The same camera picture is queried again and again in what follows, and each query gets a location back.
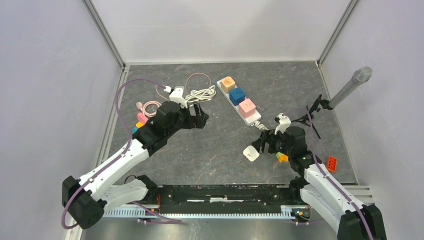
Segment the white cube plug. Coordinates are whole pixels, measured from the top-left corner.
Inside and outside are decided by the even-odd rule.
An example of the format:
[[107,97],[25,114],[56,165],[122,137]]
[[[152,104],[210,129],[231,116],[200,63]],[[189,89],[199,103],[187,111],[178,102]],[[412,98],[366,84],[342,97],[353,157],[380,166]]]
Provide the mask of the white cube plug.
[[250,162],[254,162],[260,156],[260,153],[252,145],[249,145],[248,147],[246,147],[243,150],[242,154]]

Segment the white power strip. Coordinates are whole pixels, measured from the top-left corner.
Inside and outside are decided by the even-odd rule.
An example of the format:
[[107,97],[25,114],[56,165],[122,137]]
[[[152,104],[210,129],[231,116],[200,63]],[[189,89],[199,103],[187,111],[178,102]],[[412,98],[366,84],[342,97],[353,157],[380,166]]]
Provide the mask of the white power strip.
[[236,85],[236,82],[231,77],[228,76],[217,81],[216,87],[246,125],[253,126],[255,122],[261,119],[262,116],[258,112],[257,106],[246,96],[244,90]]

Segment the pink cube plug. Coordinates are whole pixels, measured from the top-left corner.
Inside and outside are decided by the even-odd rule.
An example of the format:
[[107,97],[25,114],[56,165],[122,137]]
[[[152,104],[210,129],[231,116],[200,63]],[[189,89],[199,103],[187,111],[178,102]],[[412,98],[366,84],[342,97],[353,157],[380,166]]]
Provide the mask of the pink cube plug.
[[252,102],[250,98],[246,98],[244,101],[239,103],[238,111],[241,116],[246,119],[256,112],[256,105]]

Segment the blue cube plug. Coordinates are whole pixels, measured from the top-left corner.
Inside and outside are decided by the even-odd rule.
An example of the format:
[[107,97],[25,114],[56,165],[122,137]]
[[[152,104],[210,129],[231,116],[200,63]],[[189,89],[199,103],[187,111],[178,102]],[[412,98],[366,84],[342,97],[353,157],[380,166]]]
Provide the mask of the blue cube plug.
[[229,100],[234,106],[238,106],[246,99],[246,94],[241,87],[236,87],[229,92]]

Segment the beige dragon cube plug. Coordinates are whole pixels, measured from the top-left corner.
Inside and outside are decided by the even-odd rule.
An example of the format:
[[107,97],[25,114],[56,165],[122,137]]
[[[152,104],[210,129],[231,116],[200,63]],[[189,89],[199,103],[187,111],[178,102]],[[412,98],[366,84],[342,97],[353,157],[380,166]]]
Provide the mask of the beige dragon cube plug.
[[225,94],[229,94],[231,90],[236,88],[236,82],[231,76],[226,76],[221,80],[220,86]]

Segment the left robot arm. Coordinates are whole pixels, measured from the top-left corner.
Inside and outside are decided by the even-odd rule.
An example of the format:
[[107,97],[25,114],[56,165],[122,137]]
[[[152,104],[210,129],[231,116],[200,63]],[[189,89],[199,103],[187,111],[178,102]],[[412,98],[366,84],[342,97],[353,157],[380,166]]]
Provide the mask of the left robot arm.
[[156,115],[134,132],[129,141],[101,165],[79,178],[68,176],[62,182],[61,202],[64,207],[61,223],[64,229],[77,226],[83,230],[94,226],[105,212],[133,201],[153,203],[157,190],[135,179],[130,183],[112,185],[135,165],[147,160],[164,147],[168,139],[181,129],[202,129],[209,115],[200,104],[193,104],[195,114],[188,107],[165,101]]

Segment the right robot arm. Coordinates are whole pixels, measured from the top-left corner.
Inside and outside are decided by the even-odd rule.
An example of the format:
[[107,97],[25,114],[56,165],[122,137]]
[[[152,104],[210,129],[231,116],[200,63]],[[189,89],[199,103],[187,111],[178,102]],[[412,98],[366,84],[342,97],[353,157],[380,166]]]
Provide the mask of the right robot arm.
[[346,190],[308,149],[305,130],[290,126],[284,132],[266,130],[243,151],[249,161],[261,153],[281,153],[299,177],[290,181],[289,199],[315,209],[339,240],[387,239],[383,216],[375,204],[366,205]]

